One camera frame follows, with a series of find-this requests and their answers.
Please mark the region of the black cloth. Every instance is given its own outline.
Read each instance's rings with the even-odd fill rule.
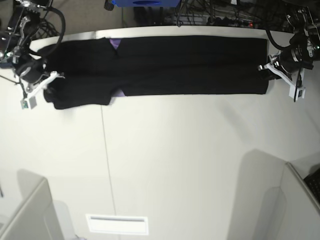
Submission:
[[[56,109],[108,105],[126,96],[265,94],[269,82],[257,65],[267,61],[267,40],[217,36],[124,38],[63,42],[48,57],[49,71],[64,73],[44,92]]]

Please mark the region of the black garment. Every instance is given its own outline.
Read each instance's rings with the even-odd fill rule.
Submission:
[[[56,109],[108,105],[112,94],[265,94],[269,82],[257,65],[267,61],[267,40],[217,36],[124,38],[64,42],[48,57],[65,79],[44,96]]]

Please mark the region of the white table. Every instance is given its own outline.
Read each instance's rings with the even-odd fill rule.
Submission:
[[[263,30],[162,26],[64,39],[180,35],[267,38]],[[273,36],[281,45],[291,38]],[[306,97],[297,103],[277,80],[266,95],[121,97],[63,111],[41,95],[34,110],[21,110],[19,87],[0,79],[0,181],[8,196],[0,215],[19,200],[12,175],[27,169],[48,178],[75,233],[88,239],[118,236],[90,233],[85,214],[146,216],[151,240],[252,239],[264,194],[280,185],[285,162],[304,176],[320,162],[319,73],[317,63],[306,72]],[[12,78],[8,70],[0,75]]]

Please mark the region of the blue container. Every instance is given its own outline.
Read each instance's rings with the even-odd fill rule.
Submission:
[[[118,7],[176,7],[180,0],[112,0]]]

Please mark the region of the gray floor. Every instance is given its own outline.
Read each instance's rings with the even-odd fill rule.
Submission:
[[[104,9],[105,0],[53,0],[53,6],[61,10],[66,20],[66,34],[75,34],[122,27],[135,27],[133,8],[114,7]],[[0,1],[1,28],[5,28],[12,14],[12,0]],[[60,29],[60,20],[54,14],[47,19]]]

